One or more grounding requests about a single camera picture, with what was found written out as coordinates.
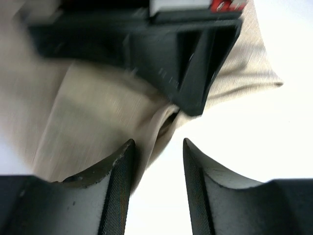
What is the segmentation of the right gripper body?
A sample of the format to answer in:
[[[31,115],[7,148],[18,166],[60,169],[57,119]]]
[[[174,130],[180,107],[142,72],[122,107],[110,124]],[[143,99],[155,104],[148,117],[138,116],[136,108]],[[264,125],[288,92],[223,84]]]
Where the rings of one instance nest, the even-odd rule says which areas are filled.
[[[225,29],[230,42],[242,27],[241,11],[160,9],[149,0],[30,0],[26,27],[37,52],[46,58],[124,62],[122,42],[134,34]]]

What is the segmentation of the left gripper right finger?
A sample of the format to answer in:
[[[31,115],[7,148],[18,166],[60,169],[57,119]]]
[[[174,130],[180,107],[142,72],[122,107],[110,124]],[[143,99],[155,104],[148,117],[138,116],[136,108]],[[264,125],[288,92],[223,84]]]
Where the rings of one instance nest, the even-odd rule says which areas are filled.
[[[183,141],[183,164],[195,235],[310,235],[312,179],[244,177]]]

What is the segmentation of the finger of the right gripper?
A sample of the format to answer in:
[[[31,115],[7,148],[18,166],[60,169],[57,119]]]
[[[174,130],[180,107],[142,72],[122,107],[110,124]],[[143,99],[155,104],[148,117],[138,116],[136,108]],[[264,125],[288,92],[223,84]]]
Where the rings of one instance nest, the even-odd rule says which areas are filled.
[[[199,116],[242,20],[149,25],[127,37],[127,67],[189,116]]]

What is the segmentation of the beige cloth napkin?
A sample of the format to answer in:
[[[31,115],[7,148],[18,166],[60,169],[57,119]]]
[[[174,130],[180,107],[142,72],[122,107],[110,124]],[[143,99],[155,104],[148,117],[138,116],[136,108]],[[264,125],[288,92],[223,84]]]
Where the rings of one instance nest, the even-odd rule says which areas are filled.
[[[190,118],[149,84],[116,68],[44,61],[0,3],[0,142],[32,176],[61,182],[135,142],[140,174]]]

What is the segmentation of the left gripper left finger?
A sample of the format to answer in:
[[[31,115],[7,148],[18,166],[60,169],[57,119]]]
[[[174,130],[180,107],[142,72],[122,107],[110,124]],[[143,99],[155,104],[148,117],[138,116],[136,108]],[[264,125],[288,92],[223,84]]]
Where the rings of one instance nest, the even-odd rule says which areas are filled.
[[[0,178],[3,235],[122,235],[133,179],[135,142],[61,182],[32,175]]]

